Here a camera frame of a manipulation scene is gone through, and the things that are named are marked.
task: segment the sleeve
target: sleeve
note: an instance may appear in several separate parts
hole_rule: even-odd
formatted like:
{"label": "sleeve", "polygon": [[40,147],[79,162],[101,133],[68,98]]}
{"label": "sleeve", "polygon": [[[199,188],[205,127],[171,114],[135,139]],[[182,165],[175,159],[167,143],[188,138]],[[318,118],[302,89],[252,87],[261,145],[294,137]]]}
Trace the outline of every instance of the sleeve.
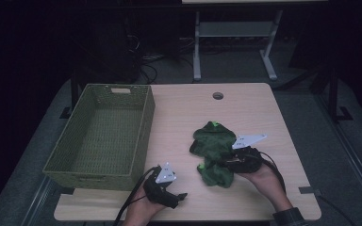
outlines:
{"label": "sleeve", "polygon": [[279,226],[307,226],[298,208],[294,207],[272,215]]}

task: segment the green garment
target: green garment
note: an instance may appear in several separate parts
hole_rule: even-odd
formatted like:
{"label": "green garment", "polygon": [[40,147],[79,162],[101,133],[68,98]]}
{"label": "green garment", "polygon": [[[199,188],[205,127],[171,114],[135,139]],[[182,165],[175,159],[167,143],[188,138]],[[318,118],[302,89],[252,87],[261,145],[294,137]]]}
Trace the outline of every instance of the green garment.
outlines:
{"label": "green garment", "polygon": [[231,153],[237,137],[223,125],[209,121],[205,127],[193,133],[195,141],[189,151],[205,158],[205,163],[197,167],[203,181],[208,186],[231,186],[234,173],[228,168],[220,167],[216,162],[222,160],[222,154]]}

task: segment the basket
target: basket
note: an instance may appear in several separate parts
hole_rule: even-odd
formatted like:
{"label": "basket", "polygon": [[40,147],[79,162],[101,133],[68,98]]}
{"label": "basket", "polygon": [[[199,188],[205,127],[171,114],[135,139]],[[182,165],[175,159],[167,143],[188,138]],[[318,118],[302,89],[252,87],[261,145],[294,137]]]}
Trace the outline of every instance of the basket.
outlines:
{"label": "basket", "polygon": [[150,86],[88,84],[43,173],[65,187],[132,190],[154,111]]}

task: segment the dark background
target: dark background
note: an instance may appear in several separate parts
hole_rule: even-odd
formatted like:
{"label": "dark background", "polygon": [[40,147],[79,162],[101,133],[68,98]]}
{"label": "dark background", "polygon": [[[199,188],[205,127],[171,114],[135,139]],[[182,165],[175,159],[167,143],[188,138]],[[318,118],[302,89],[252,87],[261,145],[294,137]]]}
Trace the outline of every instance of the dark background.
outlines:
{"label": "dark background", "polygon": [[[68,1],[76,5],[83,2]],[[168,51],[169,55],[176,55],[171,45],[174,42],[173,38],[177,39],[179,33],[189,33],[182,27],[190,26],[181,22],[193,23],[193,18],[192,20],[190,18],[193,14],[177,15],[177,17],[170,17],[171,14],[166,15],[166,13],[155,15],[157,17],[149,13],[140,15],[140,21],[143,21],[143,18],[152,18],[150,23],[139,24],[140,28],[143,27],[139,30],[141,38],[145,38],[147,44],[157,45],[150,39],[152,34],[160,31],[147,27],[163,23],[163,19],[169,17],[164,25],[170,23],[176,26],[170,26],[171,35],[167,36],[169,37],[167,40],[161,40],[164,44],[159,46],[165,47],[163,51]],[[286,14],[287,21],[288,16],[293,18],[293,15]],[[84,82],[105,80],[102,74],[110,77],[108,82],[125,83],[132,82],[135,76],[138,76],[138,73],[127,69],[122,69],[122,72],[128,74],[129,80],[113,74],[119,67],[118,60],[114,60],[112,68],[102,66],[116,57],[122,57],[124,60],[122,64],[129,64],[131,68],[133,65],[138,66],[132,56],[126,54],[124,47],[128,44],[127,39],[119,42],[117,47],[111,46],[123,54],[105,57],[105,53],[99,51],[100,44],[107,43],[105,38],[115,36],[123,39],[123,34],[126,34],[124,27],[117,28],[123,33],[119,31],[102,36],[95,34],[89,37],[90,40],[86,38],[91,34],[91,30],[99,34],[99,31],[102,32],[105,26],[110,24],[107,21],[116,20],[111,16],[103,17],[105,25],[91,26],[90,17],[78,13],[69,14],[55,2],[0,1],[0,192],[47,107],[74,70],[85,72],[88,68],[89,73],[86,74],[89,76],[84,77]],[[292,24],[288,26],[284,21],[280,32],[288,33],[293,29]],[[96,37],[101,37],[100,42],[95,40]],[[362,105],[362,1],[349,2],[349,4],[346,1],[331,1],[329,10],[308,17],[300,38],[301,42],[291,62],[293,66],[309,69],[318,63],[327,62],[354,90]],[[77,48],[72,39],[93,43],[88,50],[99,55],[100,60],[80,57],[86,55],[86,52]]]}

